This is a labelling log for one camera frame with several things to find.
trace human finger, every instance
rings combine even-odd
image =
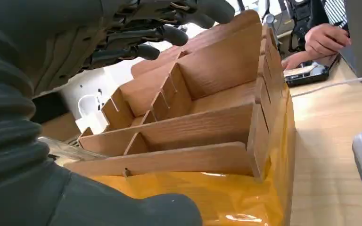
[[[328,37],[334,39],[344,47],[352,44],[348,37],[348,33],[339,27],[330,27],[329,29],[324,30],[324,32]]]
[[[309,46],[311,46],[317,53],[320,53],[324,56],[335,54],[334,51],[324,47],[318,41],[313,41],[312,43],[309,44]]]
[[[338,52],[339,50],[344,48],[344,46],[342,46],[341,44],[337,43],[336,41],[330,39],[326,35],[320,36],[318,38],[318,42],[325,48],[328,48],[334,52]]]

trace cable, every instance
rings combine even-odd
[[[314,92],[317,92],[319,90],[326,89],[326,88],[329,88],[329,87],[344,85],[344,84],[357,82],[357,81],[362,81],[362,78],[356,78],[356,79],[350,79],[350,80],[346,80],[346,81],[336,82],[336,83],[329,84],[329,85],[326,85],[326,86],[318,87],[316,89],[313,89],[313,90],[310,90],[310,91],[307,91],[307,92],[303,92],[303,93],[293,95],[292,97],[300,97],[300,96],[311,94],[311,93],[314,93]]]
[[[282,19],[284,17],[284,13],[281,12],[281,19],[280,19],[280,23],[278,24],[278,27],[277,27],[277,30],[275,31],[274,35],[277,36],[278,35],[278,30],[280,29],[281,27],[281,23],[282,23]]]

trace wooden table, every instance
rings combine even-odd
[[[345,61],[326,82],[291,89],[298,94],[355,78]],[[353,137],[362,132],[362,83],[293,98],[296,168],[291,226],[362,226],[362,182]]]

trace black robotic arm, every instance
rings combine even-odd
[[[0,0],[0,225],[201,225],[185,196],[135,200],[57,166],[31,98],[85,69],[155,59],[148,40],[185,44],[166,24],[233,16],[225,0]]]

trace wooden divider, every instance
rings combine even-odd
[[[122,155],[140,132],[153,150],[227,142],[247,142],[253,104],[203,112],[83,137],[83,147],[107,156]]]
[[[102,113],[109,123],[109,130],[127,128],[135,120],[120,89],[117,89],[111,96],[111,99],[102,107]]]
[[[236,32],[178,61],[193,100],[254,81],[257,77],[261,24]]]
[[[258,77],[256,80],[255,103],[260,104],[262,107],[266,127],[270,130],[274,124],[275,115],[273,112],[273,105],[271,105],[267,88],[262,77]]]
[[[241,142],[81,161],[65,167],[83,176],[122,176],[125,169],[132,176],[162,171],[252,175],[245,144]]]
[[[163,83],[151,106],[151,113],[155,121],[184,116],[189,113],[192,105],[188,88],[180,72],[178,64],[175,64],[170,76]]]
[[[175,62],[166,68],[157,68],[120,86],[135,116],[143,116],[165,79],[170,75]]]
[[[269,131],[266,126],[262,107],[253,106],[249,138],[247,141],[247,153],[250,159],[253,176],[264,178],[266,161],[269,157],[267,148]]]
[[[135,64],[131,68],[131,73],[134,78],[137,78],[148,71],[154,70],[158,67],[162,67],[164,65],[167,65],[167,63],[169,62],[173,62],[173,60],[175,59],[181,58],[183,54],[190,54],[196,52],[202,48],[213,45],[216,42],[219,42],[229,37],[233,33],[257,24],[261,24],[257,12],[255,12],[254,10],[247,10],[235,16],[231,23],[218,24],[217,26],[198,34],[193,39],[189,40],[185,46],[173,46],[170,49],[163,51],[157,60],[144,60],[139,62],[138,64]],[[177,55],[182,51],[184,53],[177,58]]]
[[[159,58],[156,60],[143,60],[131,67],[131,74],[136,79],[144,74],[150,74],[150,76],[155,76],[150,72],[155,71],[170,71],[173,67],[174,62],[179,58],[186,55],[182,48],[177,47],[174,51],[164,51],[160,53]]]

